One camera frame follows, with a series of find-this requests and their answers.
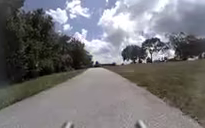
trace foliage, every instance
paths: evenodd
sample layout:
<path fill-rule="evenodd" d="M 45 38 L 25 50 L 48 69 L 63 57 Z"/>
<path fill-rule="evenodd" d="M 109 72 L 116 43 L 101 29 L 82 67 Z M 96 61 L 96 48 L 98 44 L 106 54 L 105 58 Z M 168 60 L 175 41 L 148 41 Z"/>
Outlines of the foliage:
<path fill-rule="evenodd" d="M 170 34 L 169 40 L 175 49 L 176 57 L 182 60 L 195 56 L 205 58 L 205 38 L 186 35 L 181 32 L 179 34 Z"/>
<path fill-rule="evenodd" d="M 92 56 L 79 40 L 54 31 L 42 9 L 16 11 L 6 24 L 6 71 L 13 82 L 89 67 Z"/>
<path fill-rule="evenodd" d="M 136 63 L 136 60 L 144 58 L 145 54 L 141 47 L 129 45 L 122 51 L 122 57 L 124 61 L 132 60 L 133 63 Z"/>
<path fill-rule="evenodd" d="M 163 43 L 159 38 L 150 38 L 142 43 L 142 48 L 150 53 L 151 60 L 153 61 L 153 53 L 160 52 L 168 49 L 169 47 Z"/>

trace grass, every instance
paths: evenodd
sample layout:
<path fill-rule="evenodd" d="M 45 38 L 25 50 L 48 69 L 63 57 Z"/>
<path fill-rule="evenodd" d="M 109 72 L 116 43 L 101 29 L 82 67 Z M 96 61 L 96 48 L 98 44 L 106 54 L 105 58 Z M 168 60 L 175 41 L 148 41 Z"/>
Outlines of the grass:
<path fill-rule="evenodd" d="M 66 80 L 82 73 L 84 70 L 52 74 L 39 77 L 24 83 L 0 88 L 0 109 L 33 96 L 43 90 L 54 87 Z"/>
<path fill-rule="evenodd" d="M 106 68 L 180 108 L 205 128 L 205 60 Z"/>

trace paved path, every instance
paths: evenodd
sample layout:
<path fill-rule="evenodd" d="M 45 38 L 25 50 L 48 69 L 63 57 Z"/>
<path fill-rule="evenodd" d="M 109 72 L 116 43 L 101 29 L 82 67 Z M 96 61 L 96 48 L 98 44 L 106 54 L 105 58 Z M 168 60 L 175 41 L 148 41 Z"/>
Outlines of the paved path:
<path fill-rule="evenodd" d="M 143 88 L 108 70 L 89 69 L 66 83 L 0 111 L 0 128 L 200 128 Z"/>

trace sky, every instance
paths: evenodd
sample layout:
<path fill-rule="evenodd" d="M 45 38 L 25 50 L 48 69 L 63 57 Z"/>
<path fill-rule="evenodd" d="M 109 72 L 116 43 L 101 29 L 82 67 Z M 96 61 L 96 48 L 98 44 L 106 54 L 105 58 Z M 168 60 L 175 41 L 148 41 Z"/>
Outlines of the sky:
<path fill-rule="evenodd" d="M 146 38 L 165 40 L 173 32 L 205 37 L 205 0 L 26 0 L 23 8 L 43 8 L 57 32 L 81 40 L 100 63 L 121 63 L 123 48 Z"/>

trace cloud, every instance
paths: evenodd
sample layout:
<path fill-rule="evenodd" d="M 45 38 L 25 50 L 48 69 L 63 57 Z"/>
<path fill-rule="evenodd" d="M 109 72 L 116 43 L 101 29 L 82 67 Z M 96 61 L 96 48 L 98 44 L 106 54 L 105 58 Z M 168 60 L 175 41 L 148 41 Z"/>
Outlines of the cloud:
<path fill-rule="evenodd" d="M 81 33 L 76 32 L 74 37 L 85 44 L 86 50 L 93 54 L 94 61 L 99 61 L 100 63 L 121 63 L 121 57 L 114 52 L 114 47 L 109 42 L 103 39 L 87 40 L 87 32 L 86 29 L 82 29 Z"/>
<path fill-rule="evenodd" d="M 166 33 L 205 36 L 205 0 L 117 0 L 115 6 L 104 10 L 98 26 L 115 53 L 128 44 L 140 45 L 146 38 L 165 39 Z M 173 56 L 173 51 L 165 54 Z"/>
<path fill-rule="evenodd" d="M 156 32 L 186 32 L 205 36 L 205 0 L 175 0 L 154 15 Z"/>
<path fill-rule="evenodd" d="M 57 8 L 56 10 L 48 10 L 46 14 L 50 15 L 55 22 L 59 24 L 65 24 L 68 21 L 68 16 L 66 10 L 62 10 L 61 8 Z"/>
<path fill-rule="evenodd" d="M 108 3 L 109 3 L 109 0 L 105 0 L 105 2 L 106 2 L 106 5 L 108 5 Z"/>
<path fill-rule="evenodd" d="M 68 16 L 70 19 L 91 17 L 89 9 L 82 7 L 80 0 L 66 2 L 65 10 L 59 8 L 47 13 L 64 25 Z M 101 62 L 121 62 L 120 53 L 126 45 L 141 45 L 146 38 L 165 39 L 164 34 L 181 31 L 205 36 L 205 0 L 117 0 L 113 6 L 106 6 L 99 16 L 95 30 L 102 29 L 102 34 L 96 35 L 100 38 L 87 40 L 93 35 L 89 28 L 89 32 L 80 28 L 75 35 L 84 41 L 95 60 Z M 94 15 L 91 19 L 92 23 L 97 20 Z M 165 54 L 172 56 L 173 51 Z"/>
<path fill-rule="evenodd" d="M 82 7 L 81 0 L 72 0 L 66 2 L 66 10 L 70 13 L 70 18 L 74 19 L 77 16 L 82 16 L 85 18 L 90 18 L 89 9 Z"/>
<path fill-rule="evenodd" d="M 70 31 L 70 30 L 72 30 L 72 26 L 70 25 L 70 24 L 65 24 L 65 25 L 63 25 L 63 30 L 64 31 Z"/>

